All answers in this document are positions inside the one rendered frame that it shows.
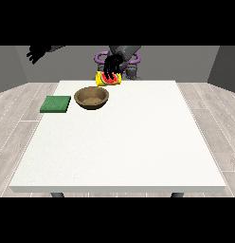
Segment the yellow cup with melon print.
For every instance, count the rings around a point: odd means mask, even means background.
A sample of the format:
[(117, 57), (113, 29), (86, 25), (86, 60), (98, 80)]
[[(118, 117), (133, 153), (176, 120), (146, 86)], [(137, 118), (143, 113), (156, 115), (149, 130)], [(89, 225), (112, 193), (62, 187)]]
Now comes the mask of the yellow cup with melon print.
[(113, 77), (106, 77), (103, 71), (97, 71), (95, 75), (97, 86), (121, 84), (121, 74), (113, 73)]

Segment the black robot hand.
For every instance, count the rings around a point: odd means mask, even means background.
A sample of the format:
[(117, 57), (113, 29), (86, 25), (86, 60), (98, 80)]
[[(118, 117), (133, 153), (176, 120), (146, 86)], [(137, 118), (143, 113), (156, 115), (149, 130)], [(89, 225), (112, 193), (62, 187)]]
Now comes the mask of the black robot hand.
[(104, 61), (103, 72), (107, 79), (114, 79), (114, 74), (120, 73), (120, 65), (123, 63), (123, 58), (119, 54), (114, 54), (107, 57)]
[(49, 50), (51, 50), (51, 46), (31, 46), (29, 48), (29, 53), (27, 54), (27, 57), (33, 64), (35, 64), (47, 52), (49, 52)]

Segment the brown wooden bowl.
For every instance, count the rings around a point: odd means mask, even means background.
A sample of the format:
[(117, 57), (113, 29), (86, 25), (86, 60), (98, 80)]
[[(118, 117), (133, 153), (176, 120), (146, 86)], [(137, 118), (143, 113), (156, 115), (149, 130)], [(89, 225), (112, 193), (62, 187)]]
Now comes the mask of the brown wooden bowl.
[(86, 110), (96, 110), (103, 107), (109, 99), (109, 92), (97, 86), (87, 86), (74, 95), (75, 102)]

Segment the green square pad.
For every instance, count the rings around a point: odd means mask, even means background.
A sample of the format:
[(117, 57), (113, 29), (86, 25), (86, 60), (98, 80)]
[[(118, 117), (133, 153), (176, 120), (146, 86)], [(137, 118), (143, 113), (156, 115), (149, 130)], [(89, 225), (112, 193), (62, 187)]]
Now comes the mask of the green square pad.
[(69, 106), (70, 96), (47, 96), (40, 108), (41, 113), (65, 113)]

